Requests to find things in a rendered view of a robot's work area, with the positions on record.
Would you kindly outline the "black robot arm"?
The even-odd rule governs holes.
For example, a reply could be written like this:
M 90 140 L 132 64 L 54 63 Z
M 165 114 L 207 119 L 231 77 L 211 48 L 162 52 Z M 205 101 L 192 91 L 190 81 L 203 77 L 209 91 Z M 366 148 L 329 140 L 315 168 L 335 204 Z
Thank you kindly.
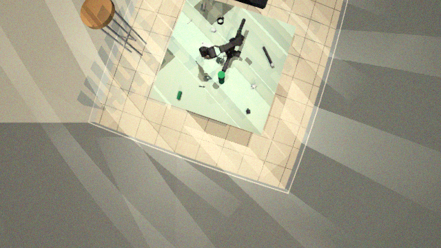
M 202 47 L 201 46 L 199 48 L 199 51 L 200 51 L 200 54 L 201 54 L 202 57 L 205 57 L 206 55 L 209 55 L 209 57 L 213 59 L 213 58 L 216 58 L 216 57 L 219 56 L 219 55 L 216 56 L 216 52 L 215 52 L 214 47 L 219 48 L 220 53 L 224 53 L 226 50 L 228 50 L 228 49 L 230 49 L 230 48 L 232 48 L 234 46 L 241 46 L 243 44 L 243 40 L 244 39 L 245 39 L 245 36 L 243 36 L 242 34 L 240 34 L 240 35 L 237 34 L 235 36 L 235 38 L 231 38 L 229 40 L 229 43 L 227 43 L 225 45 L 220 45 L 220 46 L 213 45 L 211 47 L 206 47 L 206 46 Z

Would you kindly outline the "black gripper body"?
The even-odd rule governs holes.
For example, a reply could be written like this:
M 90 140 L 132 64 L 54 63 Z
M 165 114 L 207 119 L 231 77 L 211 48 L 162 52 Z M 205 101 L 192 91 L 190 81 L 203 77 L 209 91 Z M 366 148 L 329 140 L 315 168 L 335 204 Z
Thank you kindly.
M 234 48 L 235 48 L 235 46 L 234 47 L 232 47 L 232 48 L 230 48 L 230 49 L 228 49 L 228 50 L 226 50 L 225 52 L 231 52 L 231 53 L 234 53 L 235 54 L 235 56 L 237 56 L 237 57 L 239 57 L 240 56 L 240 54 L 241 54 L 241 52 L 240 51 L 235 51 L 234 50 Z

